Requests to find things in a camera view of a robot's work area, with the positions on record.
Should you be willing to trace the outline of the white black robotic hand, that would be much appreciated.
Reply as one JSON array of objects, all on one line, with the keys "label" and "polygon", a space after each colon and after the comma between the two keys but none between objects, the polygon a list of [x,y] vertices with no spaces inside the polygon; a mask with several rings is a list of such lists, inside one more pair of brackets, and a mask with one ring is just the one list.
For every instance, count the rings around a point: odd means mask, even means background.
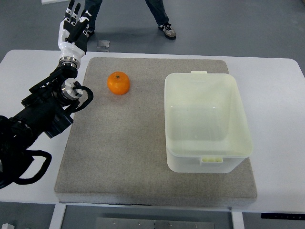
[{"label": "white black robotic hand", "polygon": [[84,9],[79,12],[80,3],[71,0],[60,23],[58,47],[61,51],[60,58],[72,58],[80,61],[87,52],[88,28],[91,15]]}]

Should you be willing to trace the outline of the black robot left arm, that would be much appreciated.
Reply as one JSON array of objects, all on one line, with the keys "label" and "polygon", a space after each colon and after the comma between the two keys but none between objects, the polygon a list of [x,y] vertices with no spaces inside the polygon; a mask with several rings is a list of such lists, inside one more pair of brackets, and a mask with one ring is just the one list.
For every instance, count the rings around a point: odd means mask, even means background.
[{"label": "black robot left arm", "polygon": [[0,187],[12,183],[33,184],[51,164],[52,156],[28,148],[45,133],[53,138],[72,123],[71,114],[84,109],[93,100],[93,92],[77,80],[80,62],[73,57],[60,58],[56,69],[29,89],[22,100],[24,109],[14,117],[0,117]]}]

